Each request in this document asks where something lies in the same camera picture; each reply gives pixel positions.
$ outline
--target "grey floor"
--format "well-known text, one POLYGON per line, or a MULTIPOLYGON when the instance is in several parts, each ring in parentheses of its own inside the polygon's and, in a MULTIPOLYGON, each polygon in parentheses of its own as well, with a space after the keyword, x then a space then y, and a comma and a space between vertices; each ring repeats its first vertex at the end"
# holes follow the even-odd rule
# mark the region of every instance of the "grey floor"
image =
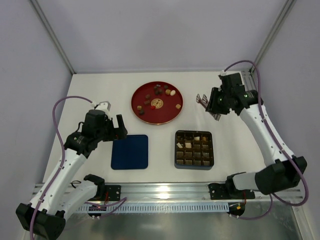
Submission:
MULTIPOLYGON (((243 216, 263 214, 268 202, 248 202, 243 216)), ((100 220, 74 215, 59 240, 301 240, 291 207, 276 202, 260 220, 230 218, 226 213, 118 214, 100 220)))

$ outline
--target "white table surface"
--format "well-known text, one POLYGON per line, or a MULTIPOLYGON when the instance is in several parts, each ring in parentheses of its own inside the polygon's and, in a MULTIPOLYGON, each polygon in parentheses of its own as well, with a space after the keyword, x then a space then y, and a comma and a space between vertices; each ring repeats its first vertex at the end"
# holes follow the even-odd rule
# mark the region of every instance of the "white table surface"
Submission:
MULTIPOLYGON (((256 172, 265 167, 260 149, 246 124, 235 113, 223 115, 220 121, 198 103, 196 95, 210 97, 211 88, 221 85, 219 72, 150 72, 73 75, 68 96, 78 95, 92 101, 111 103, 111 115, 122 114, 128 134, 146 134, 149 141, 147 169, 113 170, 112 142, 100 142, 74 176, 82 180, 94 174, 111 183, 210 182, 225 181, 228 175, 256 172), (172 122, 151 125, 138 119, 131 109, 131 97, 141 85, 163 81, 178 88, 183 97, 180 115, 172 122), (209 131, 213 138, 214 166, 211 170, 177 169, 174 166, 175 133, 177 130, 209 131)), ((59 122, 62 139, 84 121, 90 104, 81 99, 66 100, 59 122)), ((61 157, 55 137, 43 181, 45 182, 61 157)))

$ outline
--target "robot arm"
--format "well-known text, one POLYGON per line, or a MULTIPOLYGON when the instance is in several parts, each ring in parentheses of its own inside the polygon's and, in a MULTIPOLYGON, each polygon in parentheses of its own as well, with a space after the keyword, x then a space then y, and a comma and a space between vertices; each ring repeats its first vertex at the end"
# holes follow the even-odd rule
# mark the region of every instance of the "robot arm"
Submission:
POLYGON ((101 102, 94 109, 88 111, 84 122, 82 122, 81 132, 77 129, 66 139, 63 167, 61 167, 61 158, 46 183, 29 204, 20 203, 16 214, 25 230, 30 230, 35 207, 52 179, 54 181, 43 197, 33 227, 33 232, 36 235, 48 240, 55 240, 59 237, 66 221, 85 201, 92 198, 100 199, 105 194, 105 180, 89 174, 76 189, 64 196, 74 175, 91 152, 97 148, 99 142, 115 141, 127 137, 128 132, 121 115, 116 116, 118 128, 114 128, 113 120, 109 114, 110 107, 109 102, 101 102))
POLYGON ((212 88, 209 101, 205 95, 202 99, 198 95, 196 101, 204 106, 206 112, 209 112, 217 121, 221 114, 227 115, 230 109, 240 116, 256 140, 266 165, 266 168, 259 172, 236 173, 228 176, 225 185, 230 196, 236 196, 237 192, 242 190, 257 190, 267 195, 296 187, 300 177, 282 151, 292 156, 302 173, 307 167, 305 158, 296 157, 287 147, 268 118, 264 105, 262 105, 262 111, 265 118, 262 119, 259 112, 258 93, 255 90, 245 90, 239 73, 219 77, 222 85, 220 88, 212 88), (275 144, 264 120, 268 121, 274 135, 282 144, 282 149, 275 144))

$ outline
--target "round red plate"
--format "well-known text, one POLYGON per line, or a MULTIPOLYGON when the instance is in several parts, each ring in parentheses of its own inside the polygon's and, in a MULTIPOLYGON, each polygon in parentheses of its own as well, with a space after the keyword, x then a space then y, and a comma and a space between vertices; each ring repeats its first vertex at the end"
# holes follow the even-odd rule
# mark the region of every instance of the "round red plate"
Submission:
POLYGON ((183 108, 183 98, 180 91, 173 85, 163 81, 153 81, 140 86, 133 94, 131 99, 131 107, 134 114, 148 124, 166 124, 175 119, 183 108), (160 85, 162 94, 156 95, 154 87, 160 85), (167 85, 169 90, 175 90, 175 95, 167 95, 164 86, 167 85), (145 105, 146 95, 150 95, 150 103, 145 105), (154 103, 160 108, 152 109, 151 103, 154 103), (181 108, 177 109, 176 105, 180 104, 181 108), (141 106, 144 110, 143 115, 139 115, 140 110, 137 106, 141 106))

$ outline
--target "blue square pad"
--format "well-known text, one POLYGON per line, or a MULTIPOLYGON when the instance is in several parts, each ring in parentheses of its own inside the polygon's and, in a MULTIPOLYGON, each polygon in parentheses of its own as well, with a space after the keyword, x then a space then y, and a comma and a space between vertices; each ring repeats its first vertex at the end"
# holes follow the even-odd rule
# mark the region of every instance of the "blue square pad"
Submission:
POLYGON ((146 169, 149 145, 147 135, 127 135, 113 142, 111 168, 113 170, 146 169))

